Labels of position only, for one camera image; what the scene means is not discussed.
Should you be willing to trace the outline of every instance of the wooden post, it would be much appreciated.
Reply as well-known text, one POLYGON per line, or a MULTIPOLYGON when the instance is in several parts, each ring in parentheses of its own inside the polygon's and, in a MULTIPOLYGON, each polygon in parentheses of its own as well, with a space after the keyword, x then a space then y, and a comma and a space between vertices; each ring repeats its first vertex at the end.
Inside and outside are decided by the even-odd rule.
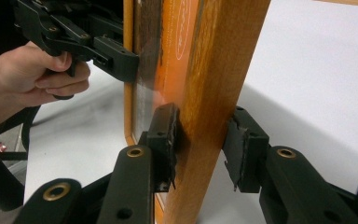
POLYGON ((269 0, 200 1, 164 223, 197 220, 268 7, 269 0))

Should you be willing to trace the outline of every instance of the clamp jaw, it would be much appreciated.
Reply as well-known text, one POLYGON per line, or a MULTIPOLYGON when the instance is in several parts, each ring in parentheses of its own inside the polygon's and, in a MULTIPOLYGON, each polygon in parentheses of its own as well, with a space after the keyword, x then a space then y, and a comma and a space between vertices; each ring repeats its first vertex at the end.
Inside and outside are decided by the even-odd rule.
MULTIPOLYGON (((70 52, 123 82, 136 78, 139 57, 123 48, 123 22, 87 0, 12 0, 15 26, 51 56, 70 52)), ((72 77, 75 71, 69 72, 72 77)))
POLYGON ((243 108, 228 123, 223 145, 235 189, 260 193, 272 223, 358 223, 356 195, 327 183, 300 152, 269 145, 269 136, 243 108))

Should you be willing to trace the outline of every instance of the white table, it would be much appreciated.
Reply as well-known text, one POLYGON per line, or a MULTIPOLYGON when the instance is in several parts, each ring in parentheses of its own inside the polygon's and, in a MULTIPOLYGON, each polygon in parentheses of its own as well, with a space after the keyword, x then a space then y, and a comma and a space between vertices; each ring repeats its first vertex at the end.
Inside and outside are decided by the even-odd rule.
POLYGON ((124 138, 123 83, 91 66, 89 89, 40 108, 31 130, 27 201, 43 184, 73 178, 84 187, 113 171, 124 138))

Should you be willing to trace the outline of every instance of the gray floor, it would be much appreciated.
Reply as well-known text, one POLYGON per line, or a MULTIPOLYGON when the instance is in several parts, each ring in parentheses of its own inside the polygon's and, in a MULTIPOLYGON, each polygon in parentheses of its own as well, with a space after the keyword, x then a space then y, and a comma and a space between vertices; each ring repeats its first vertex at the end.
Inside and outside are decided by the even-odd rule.
MULTIPOLYGON (((1 134, 0 142, 7 147, 6 151, 25 151, 21 143, 21 126, 1 134)), ((4 161, 4 164, 22 184, 25 184, 27 161, 4 161)))

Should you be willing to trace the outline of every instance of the orange wood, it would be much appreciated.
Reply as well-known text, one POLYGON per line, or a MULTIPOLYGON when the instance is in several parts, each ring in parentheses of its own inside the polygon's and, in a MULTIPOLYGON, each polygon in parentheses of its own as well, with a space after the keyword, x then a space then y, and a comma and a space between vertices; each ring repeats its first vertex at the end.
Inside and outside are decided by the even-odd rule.
MULTIPOLYGON (((123 0, 123 45, 127 50, 132 50, 133 42, 133 1, 123 0)), ((131 83, 124 83, 124 136, 127 144, 132 146, 135 141, 132 138, 132 93, 131 83)))
POLYGON ((155 79, 154 107, 183 102, 186 72, 198 1, 163 2, 161 52, 155 79))
POLYGON ((162 201, 159 199, 158 195, 155 196, 155 222, 157 224, 163 223, 164 210, 162 201))
POLYGON ((200 1, 164 223, 196 223, 249 68, 269 0, 200 1))

